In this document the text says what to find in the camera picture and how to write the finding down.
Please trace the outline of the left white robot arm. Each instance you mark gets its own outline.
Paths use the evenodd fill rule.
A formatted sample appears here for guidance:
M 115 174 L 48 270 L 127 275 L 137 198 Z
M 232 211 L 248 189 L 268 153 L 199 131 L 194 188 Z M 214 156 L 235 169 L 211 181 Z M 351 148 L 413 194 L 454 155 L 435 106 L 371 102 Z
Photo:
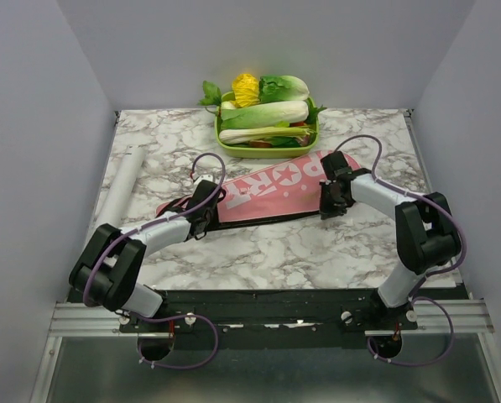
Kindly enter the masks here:
M 191 196 L 168 203 L 156 219 L 138 228 L 102 224 L 73 267 L 70 286 L 82 294 L 88 306 L 154 317 L 163 297 L 138 283 L 144 259 L 172 244 L 203 238 L 217 220 L 217 203 L 225 196 L 226 191 L 216 183 L 201 179 Z

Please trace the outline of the pink racket bag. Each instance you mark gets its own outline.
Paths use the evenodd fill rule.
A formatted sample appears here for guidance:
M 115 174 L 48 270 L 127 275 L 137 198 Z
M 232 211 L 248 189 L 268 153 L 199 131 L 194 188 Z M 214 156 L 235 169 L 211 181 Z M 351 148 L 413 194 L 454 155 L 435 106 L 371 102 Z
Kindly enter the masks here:
M 210 231 L 286 222 L 319 215 L 320 181 L 326 176 L 316 151 L 224 181 L 218 202 L 219 224 Z

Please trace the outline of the white shuttlecock tube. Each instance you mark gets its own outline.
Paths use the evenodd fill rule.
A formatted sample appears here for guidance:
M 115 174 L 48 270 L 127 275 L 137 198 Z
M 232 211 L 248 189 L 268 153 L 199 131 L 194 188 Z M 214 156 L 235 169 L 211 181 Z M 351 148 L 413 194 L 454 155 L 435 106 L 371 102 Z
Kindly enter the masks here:
M 120 225 L 145 156 L 144 147 L 127 147 L 98 214 L 97 226 L 106 223 L 114 227 Z

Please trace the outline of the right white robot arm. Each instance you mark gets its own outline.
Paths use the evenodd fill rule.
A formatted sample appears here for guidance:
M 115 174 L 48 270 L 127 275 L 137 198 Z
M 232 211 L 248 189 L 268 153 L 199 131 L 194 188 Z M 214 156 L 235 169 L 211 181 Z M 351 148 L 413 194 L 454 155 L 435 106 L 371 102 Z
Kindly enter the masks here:
M 462 252 L 457 225 L 441 193 L 402 190 L 368 169 L 352 169 L 340 151 L 323 157 L 321 166 L 326 176 L 320 181 L 321 219 L 343 216 L 348 208 L 362 203 L 394 220 L 399 261 L 373 292 L 370 316 L 385 317 L 404 307 L 430 270 Z

